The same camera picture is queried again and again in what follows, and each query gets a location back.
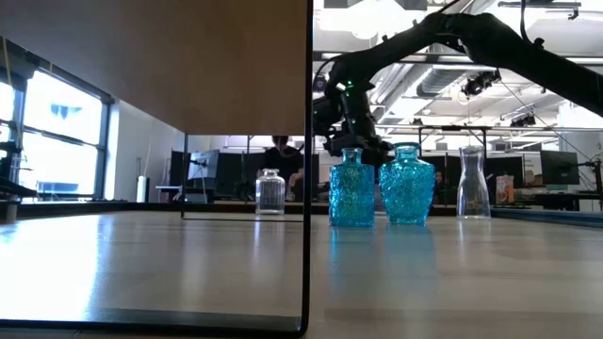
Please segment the tall clear glass carafe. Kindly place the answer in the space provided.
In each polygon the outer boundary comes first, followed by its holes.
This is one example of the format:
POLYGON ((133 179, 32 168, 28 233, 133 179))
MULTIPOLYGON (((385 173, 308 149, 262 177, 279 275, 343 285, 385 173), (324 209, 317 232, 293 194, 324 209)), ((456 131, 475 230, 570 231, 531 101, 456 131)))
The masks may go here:
POLYGON ((489 192, 484 167, 484 148, 465 146, 460 149, 461 175, 457 188, 457 217, 491 217, 489 192))

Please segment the blue bulbous textured glass vase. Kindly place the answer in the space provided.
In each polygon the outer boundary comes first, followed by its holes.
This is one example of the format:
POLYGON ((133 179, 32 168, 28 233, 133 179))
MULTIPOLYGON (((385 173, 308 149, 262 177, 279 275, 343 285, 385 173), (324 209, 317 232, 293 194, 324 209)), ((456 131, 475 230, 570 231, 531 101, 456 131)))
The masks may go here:
POLYGON ((391 224, 424 225, 432 206, 434 165, 418 157, 420 145, 394 145, 395 158, 380 167, 379 184, 385 213, 391 224))

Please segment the clear faceted round glass jar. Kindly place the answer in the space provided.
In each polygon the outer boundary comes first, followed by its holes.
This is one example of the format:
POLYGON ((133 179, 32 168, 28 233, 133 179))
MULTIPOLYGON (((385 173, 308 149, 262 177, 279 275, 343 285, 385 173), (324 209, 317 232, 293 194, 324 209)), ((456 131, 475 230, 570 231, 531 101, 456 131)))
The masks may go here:
POLYGON ((285 180, 277 169, 263 169, 255 181, 255 213, 283 215, 285 213, 285 180))

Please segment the wooden shelf black metal legs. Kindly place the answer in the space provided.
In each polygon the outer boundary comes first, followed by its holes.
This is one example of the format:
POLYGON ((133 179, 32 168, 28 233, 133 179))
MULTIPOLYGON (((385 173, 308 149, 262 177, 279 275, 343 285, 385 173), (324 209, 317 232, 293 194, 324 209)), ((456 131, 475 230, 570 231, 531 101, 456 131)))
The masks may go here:
MULTIPOLYGON (((0 36, 192 135, 312 132, 313 0, 0 0, 0 36)), ((309 325, 311 220, 298 316, 71 306, 68 230, 31 249, 37 275, 0 297, 0 329, 296 339, 309 325)))

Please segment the silver ventilation duct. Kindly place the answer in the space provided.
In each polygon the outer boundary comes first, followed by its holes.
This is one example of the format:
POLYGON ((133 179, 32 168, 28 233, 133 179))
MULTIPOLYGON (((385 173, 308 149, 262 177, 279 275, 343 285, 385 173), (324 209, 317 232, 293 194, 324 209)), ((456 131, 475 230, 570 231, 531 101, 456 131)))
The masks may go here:
POLYGON ((418 97, 437 97, 464 75, 464 70, 430 68, 427 75, 416 86, 418 97))

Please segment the colourful snack bag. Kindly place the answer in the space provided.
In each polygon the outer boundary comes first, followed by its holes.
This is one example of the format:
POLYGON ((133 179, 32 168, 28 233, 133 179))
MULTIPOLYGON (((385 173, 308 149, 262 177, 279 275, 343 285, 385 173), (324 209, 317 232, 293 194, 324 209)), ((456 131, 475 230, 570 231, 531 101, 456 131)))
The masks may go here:
POLYGON ((514 177, 512 175, 501 175, 496 178, 496 203, 514 203, 514 177))

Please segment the black computer monitor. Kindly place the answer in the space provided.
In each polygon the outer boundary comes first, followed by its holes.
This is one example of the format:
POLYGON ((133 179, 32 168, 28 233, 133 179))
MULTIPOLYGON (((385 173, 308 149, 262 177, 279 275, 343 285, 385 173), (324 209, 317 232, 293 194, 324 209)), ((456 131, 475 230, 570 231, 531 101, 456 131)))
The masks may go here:
POLYGON ((540 151, 543 183, 545 185, 578 185, 579 166, 575 153, 540 151))

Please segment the black aluminium rig frame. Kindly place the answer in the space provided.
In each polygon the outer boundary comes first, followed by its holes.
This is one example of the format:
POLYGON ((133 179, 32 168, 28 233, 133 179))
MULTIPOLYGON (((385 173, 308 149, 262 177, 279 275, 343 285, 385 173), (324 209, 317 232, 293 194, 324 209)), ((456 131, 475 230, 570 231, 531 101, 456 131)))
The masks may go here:
POLYGON ((528 128, 469 125, 389 125, 383 139, 395 145, 416 142, 418 157, 441 171, 452 188, 449 204, 433 204, 454 209, 461 175, 460 149, 484 148, 483 172, 494 207, 545 208, 578 211, 583 201, 603 205, 603 152, 588 153, 575 137, 580 128, 532 126, 528 128), (575 153, 578 157, 578 185, 545 185, 540 151, 575 153), (496 203, 496 178, 514 177, 514 203, 496 203))

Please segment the grey computer monitor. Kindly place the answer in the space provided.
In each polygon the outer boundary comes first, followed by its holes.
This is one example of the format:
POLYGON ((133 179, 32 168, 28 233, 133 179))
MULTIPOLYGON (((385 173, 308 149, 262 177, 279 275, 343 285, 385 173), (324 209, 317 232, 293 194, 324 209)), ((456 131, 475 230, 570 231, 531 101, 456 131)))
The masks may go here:
POLYGON ((188 164, 187 178, 193 179, 215 179, 218 169, 219 150, 192 153, 188 164))

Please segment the person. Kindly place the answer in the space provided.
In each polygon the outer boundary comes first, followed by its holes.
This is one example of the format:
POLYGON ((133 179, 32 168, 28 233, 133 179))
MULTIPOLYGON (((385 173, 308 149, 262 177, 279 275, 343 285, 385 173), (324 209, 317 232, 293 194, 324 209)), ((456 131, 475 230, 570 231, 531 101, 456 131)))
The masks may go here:
POLYGON ((273 146, 263 155, 263 169, 278 170, 285 180, 287 197, 298 201, 298 182, 303 182, 303 156, 300 151, 287 144, 289 136, 272 136, 273 146))
POLYGON ((451 198, 452 188, 448 181, 445 179, 441 171, 435 173, 435 184, 433 189, 433 204, 447 205, 452 200, 451 198))

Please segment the large window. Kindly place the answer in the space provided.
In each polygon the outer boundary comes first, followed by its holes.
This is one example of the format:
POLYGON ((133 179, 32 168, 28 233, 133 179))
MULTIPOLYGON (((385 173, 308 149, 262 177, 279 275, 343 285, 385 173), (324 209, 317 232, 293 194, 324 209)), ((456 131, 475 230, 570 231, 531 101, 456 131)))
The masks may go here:
POLYGON ((103 193, 113 97, 0 36, 0 199, 103 193))

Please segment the blue cylindrical textured glass vase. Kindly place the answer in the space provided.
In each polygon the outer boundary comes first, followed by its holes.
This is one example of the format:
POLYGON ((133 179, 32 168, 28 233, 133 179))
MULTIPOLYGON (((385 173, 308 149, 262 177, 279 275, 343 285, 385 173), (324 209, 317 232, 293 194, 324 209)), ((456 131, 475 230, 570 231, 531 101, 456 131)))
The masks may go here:
POLYGON ((363 150, 345 148, 342 163, 331 167, 329 221, 333 227, 372 227, 375 169, 362 163, 363 150))

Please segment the black aluminium table frame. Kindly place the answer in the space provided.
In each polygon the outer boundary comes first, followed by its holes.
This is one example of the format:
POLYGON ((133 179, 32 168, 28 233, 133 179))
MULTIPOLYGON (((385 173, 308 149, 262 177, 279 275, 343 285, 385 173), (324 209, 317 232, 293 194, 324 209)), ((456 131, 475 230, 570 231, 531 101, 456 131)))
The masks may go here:
MULTIPOLYGON (((188 204, 182 211, 177 203, 138 202, 37 202, 19 203, 0 201, 0 224, 27 218, 53 218, 117 212, 170 212, 215 215, 225 219, 228 214, 252 217, 255 207, 245 203, 188 204)), ((538 209, 493 208, 492 218, 524 220, 550 224, 572 225, 603 229, 603 212, 566 212, 538 209)))

